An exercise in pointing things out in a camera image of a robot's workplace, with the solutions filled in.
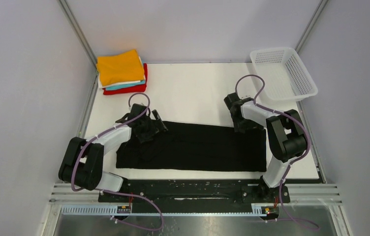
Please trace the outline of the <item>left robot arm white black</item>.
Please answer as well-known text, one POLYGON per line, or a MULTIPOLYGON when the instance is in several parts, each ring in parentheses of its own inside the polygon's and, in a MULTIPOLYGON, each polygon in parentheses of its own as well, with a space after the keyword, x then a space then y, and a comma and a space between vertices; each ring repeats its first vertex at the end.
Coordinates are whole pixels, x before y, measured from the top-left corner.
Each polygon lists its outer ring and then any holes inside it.
POLYGON ((73 191, 110 191, 115 201, 123 202, 129 196, 129 189, 123 185, 123 177, 104 171, 104 156, 128 141, 147 143, 167 130, 157 110, 151 111, 147 106, 133 104, 129 113, 110 128, 88 139, 72 138, 65 151, 58 178, 72 184, 73 191))

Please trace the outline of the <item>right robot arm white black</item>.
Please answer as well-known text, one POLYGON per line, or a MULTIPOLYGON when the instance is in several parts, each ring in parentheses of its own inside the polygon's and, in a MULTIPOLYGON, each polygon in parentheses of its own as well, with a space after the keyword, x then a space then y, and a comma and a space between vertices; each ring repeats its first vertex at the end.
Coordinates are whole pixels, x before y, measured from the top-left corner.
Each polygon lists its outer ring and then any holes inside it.
POLYGON ((255 103, 251 98, 240 99, 237 93, 224 98, 235 132, 255 129, 267 132, 272 159, 259 184, 246 191, 247 197, 270 203, 282 198, 286 176, 294 162, 310 149, 310 139, 296 110, 272 110, 255 103))

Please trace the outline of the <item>black t shirt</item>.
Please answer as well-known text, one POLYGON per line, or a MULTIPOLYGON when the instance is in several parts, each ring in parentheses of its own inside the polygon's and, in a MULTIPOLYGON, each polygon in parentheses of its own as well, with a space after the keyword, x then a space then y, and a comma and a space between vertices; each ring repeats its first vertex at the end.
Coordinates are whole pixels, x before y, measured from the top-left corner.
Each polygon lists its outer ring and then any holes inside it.
POLYGON ((141 143, 134 137, 116 152, 116 167, 219 172, 265 172, 266 131, 166 121, 167 130, 141 143))

